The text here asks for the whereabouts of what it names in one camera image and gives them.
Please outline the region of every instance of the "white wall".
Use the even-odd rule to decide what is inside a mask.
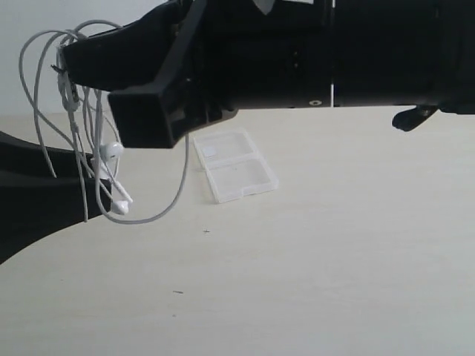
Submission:
[[[164,2],[163,0],[1,0],[0,4],[0,115],[30,112],[18,78],[22,45],[40,30],[72,28],[89,19],[108,19],[127,24]],[[32,79],[42,44],[32,47],[25,62]],[[46,73],[41,103],[44,112],[62,110],[56,80]]]

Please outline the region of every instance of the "robotic arm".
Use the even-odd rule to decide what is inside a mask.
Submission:
[[[475,113],[474,19],[471,0],[170,0],[61,56],[74,84],[111,92],[127,148],[173,148],[240,109],[414,105],[393,119],[411,131]],[[0,263],[82,221],[74,155],[49,151],[54,182],[38,146],[0,133]]]

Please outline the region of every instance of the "beige tabletop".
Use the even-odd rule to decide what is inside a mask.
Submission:
[[[0,266],[0,355],[475,355],[475,119],[405,134],[395,112],[206,129],[247,129],[280,188],[216,205],[193,153],[161,221],[99,218],[32,245]],[[0,130],[34,138],[25,118]],[[131,217],[169,203],[183,152],[126,152]]]

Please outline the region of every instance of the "clear plastic case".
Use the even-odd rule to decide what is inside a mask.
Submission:
[[[278,179],[244,129],[194,138],[194,146],[217,202],[278,187]]]

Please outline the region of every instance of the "plastic box lid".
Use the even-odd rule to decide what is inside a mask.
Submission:
[[[217,202],[272,191],[278,179],[244,129],[194,138]]]

